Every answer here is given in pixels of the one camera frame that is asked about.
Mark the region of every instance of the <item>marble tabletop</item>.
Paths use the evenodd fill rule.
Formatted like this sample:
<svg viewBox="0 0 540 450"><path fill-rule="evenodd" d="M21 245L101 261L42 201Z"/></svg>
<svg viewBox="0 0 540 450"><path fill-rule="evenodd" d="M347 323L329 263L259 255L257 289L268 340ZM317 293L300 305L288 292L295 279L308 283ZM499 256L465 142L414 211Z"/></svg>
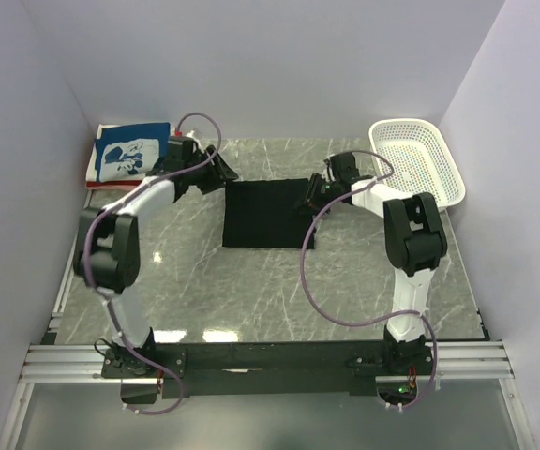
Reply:
<svg viewBox="0 0 540 450"><path fill-rule="evenodd" d="M345 150L369 149L356 139L233 139L222 155L243 180L309 177L323 160ZM358 157L372 171L369 157ZM99 191L100 206L122 192ZM350 329L319 316L299 281L298 250L224 248L224 190L196 188L141 227L142 267L137 281L158 342L377 339L384 325ZM428 295L437 337L482 338L470 284L449 217L442 213L449 251ZM330 314L362 321L390 311L394 271L384 251L382 220L339 204L321 222L307 256L310 289ZM101 304L72 277L57 344L88 344L109 337Z"/></svg>

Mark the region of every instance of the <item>folded blue cloth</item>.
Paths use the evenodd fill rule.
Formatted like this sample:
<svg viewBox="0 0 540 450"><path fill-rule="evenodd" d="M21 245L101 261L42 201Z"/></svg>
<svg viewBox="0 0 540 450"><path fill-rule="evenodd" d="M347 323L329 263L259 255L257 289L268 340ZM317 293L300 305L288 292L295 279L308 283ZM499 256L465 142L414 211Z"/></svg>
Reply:
<svg viewBox="0 0 540 450"><path fill-rule="evenodd" d="M95 139L97 181L143 179L168 152L170 124L104 128Z"/></svg>

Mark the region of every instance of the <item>white wall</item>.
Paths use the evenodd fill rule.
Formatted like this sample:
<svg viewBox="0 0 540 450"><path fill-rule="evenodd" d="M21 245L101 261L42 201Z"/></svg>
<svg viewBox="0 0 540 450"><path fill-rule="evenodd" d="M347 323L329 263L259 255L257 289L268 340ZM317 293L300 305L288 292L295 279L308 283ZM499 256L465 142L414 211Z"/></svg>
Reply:
<svg viewBox="0 0 540 450"><path fill-rule="evenodd" d="M438 123L503 0L23 0L92 126L201 110L227 136Z"/></svg>
<svg viewBox="0 0 540 450"><path fill-rule="evenodd" d="M507 0L441 128L468 188L464 261L540 445L539 0Z"/></svg>
<svg viewBox="0 0 540 450"><path fill-rule="evenodd" d="M22 4L0 0L0 432L84 199L91 129Z"/></svg>

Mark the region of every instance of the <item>white basket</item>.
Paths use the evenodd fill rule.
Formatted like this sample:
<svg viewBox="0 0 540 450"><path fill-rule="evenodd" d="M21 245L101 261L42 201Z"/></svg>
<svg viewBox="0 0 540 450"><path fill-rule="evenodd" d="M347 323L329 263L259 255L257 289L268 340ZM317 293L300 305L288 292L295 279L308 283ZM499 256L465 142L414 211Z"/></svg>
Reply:
<svg viewBox="0 0 540 450"><path fill-rule="evenodd" d="M384 183L404 192L430 192L444 209L458 204L466 187L441 132L426 120L392 119L376 122L368 132L372 151L395 167ZM373 158L377 173L388 173L382 161Z"/></svg>

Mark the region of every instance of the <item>black square cloth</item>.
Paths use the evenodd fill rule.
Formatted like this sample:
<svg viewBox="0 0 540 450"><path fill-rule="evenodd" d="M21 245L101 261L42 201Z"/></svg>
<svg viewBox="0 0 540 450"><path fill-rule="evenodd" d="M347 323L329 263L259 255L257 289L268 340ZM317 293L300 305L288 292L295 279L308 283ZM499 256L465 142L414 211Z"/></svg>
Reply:
<svg viewBox="0 0 540 450"><path fill-rule="evenodd" d="M222 246L301 248L312 216L301 215L294 207L307 187L306 178L228 183ZM307 248L314 248L314 234Z"/></svg>

